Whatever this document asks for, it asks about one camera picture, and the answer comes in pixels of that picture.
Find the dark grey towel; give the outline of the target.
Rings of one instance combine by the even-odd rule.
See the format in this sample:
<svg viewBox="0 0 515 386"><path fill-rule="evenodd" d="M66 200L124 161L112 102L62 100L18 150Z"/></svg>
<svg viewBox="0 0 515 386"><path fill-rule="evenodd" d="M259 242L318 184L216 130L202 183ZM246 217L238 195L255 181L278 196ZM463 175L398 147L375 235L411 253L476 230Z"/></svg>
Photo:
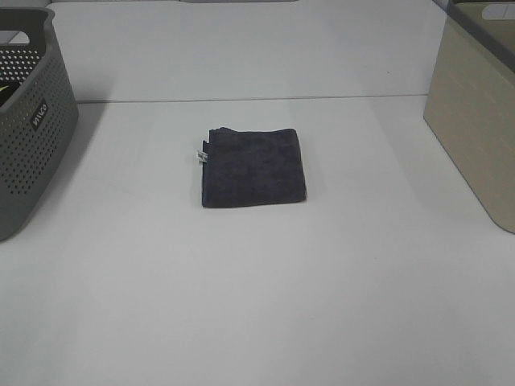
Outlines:
<svg viewBox="0 0 515 386"><path fill-rule="evenodd" d="M211 129L198 155L203 207L252 207L307 199L299 137L294 129Z"/></svg>

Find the grey perforated plastic basket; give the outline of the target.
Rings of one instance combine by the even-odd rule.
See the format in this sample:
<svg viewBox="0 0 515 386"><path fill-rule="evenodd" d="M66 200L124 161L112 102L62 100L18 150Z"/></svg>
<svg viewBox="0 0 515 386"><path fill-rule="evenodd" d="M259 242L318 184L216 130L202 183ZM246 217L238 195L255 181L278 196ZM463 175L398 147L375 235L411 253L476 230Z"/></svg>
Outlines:
<svg viewBox="0 0 515 386"><path fill-rule="evenodd" d="M1 46L1 83L20 87L1 107L1 238L24 226L51 182L78 122L68 71L47 8L3 7L1 28L27 43Z"/></svg>

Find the black item inside grey basket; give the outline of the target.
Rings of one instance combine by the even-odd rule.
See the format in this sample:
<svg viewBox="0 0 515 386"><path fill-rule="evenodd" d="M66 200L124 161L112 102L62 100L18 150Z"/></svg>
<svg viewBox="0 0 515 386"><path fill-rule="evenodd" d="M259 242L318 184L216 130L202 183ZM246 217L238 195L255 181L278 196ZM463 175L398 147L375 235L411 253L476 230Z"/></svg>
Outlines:
<svg viewBox="0 0 515 386"><path fill-rule="evenodd" d="M19 82L2 82L0 84L0 107L14 95L19 87Z"/></svg>

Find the beige plastic storage bin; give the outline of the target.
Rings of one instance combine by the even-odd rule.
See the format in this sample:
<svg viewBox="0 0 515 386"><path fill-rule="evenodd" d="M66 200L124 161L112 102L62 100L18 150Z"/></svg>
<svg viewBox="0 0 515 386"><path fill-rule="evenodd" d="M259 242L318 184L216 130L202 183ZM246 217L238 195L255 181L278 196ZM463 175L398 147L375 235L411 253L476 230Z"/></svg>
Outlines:
<svg viewBox="0 0 515 386"><path fill-rule="evenodd" d="M449 1L423 113L487 212L514 231L514 3Z"/></svg>

